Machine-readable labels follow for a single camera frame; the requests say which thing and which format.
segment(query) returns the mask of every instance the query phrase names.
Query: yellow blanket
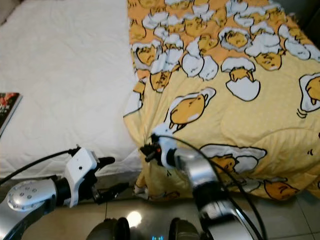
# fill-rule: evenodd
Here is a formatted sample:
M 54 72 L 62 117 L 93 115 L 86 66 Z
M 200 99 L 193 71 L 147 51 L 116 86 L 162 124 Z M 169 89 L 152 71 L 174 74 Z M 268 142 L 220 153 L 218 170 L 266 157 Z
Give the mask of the yellow blanket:
M 279 4 L 128 0 L 128 16 L 137 84 L 124 121 L 139 147 L 165 123 L 253 195 L 320 197 L 320 51 Z M 183 174 L 141 161 L 137 194 L 191 195 Z

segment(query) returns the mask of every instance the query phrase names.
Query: tiled floor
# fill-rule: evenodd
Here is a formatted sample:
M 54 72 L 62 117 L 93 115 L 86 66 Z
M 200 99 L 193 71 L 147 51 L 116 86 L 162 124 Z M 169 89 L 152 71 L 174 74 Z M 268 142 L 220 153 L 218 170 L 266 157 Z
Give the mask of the tiled floor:
M 256 224 L 248 203 L 235 197 L 238 204 Z M 320 240 L 320 200 L 304 192 L 286 203 L 275 203 L 254 198 L 264 221 L 268 237 L 273 240 Z M 85 240 L 98 223 L 109 218 L 127 217 L 138 212 L 142 219 L 133 229 L 132 239 L 151 240 L 152 236 L 168 237 L 173 218 L 186 219 L 201 230 L 199 220 L 194 218 L 197 209 L 191 199 L 171 203 L 152 203 L 142 199 L 118 200 L 106 205 L 82 204 L 75 208 L 59 208 L 44 216 L 25 232 L 22 240 Z

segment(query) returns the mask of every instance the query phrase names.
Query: book cover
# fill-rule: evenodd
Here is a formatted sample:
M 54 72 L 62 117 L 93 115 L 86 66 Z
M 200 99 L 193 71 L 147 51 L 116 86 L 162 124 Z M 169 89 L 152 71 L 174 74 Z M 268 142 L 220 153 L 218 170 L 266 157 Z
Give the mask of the book cover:
M 22 96 L 17 92 L 0 93 L 0 136 L 16 110 Z

